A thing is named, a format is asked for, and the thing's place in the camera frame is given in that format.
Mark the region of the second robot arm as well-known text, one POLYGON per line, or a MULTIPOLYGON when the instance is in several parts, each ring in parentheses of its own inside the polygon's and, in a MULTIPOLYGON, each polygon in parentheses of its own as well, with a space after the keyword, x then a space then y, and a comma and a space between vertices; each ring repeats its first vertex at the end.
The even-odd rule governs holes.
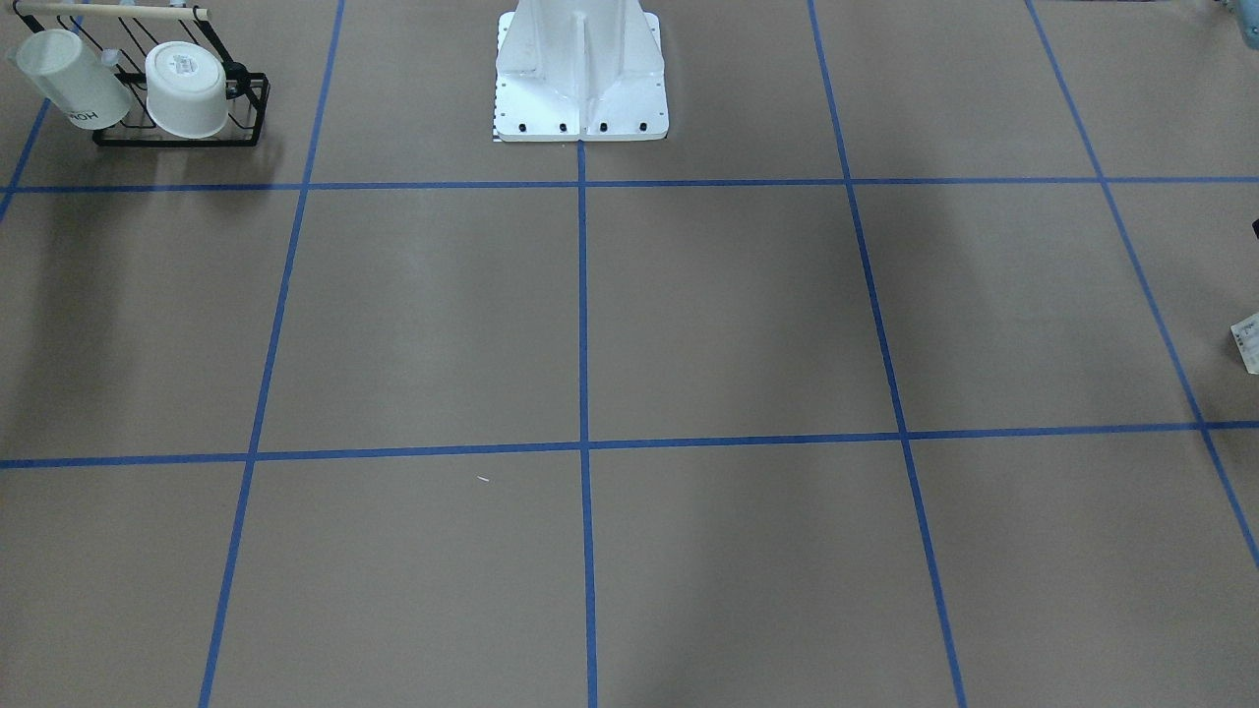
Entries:
POLYGON ((1228 13, 1233 14, 1233 21, 1241 35, 1241 43, 1246 48, 1258 52, 1259 48, 1259 28, 1258 28, 1258 0, 1222 0, 1219 1, 1228 13))

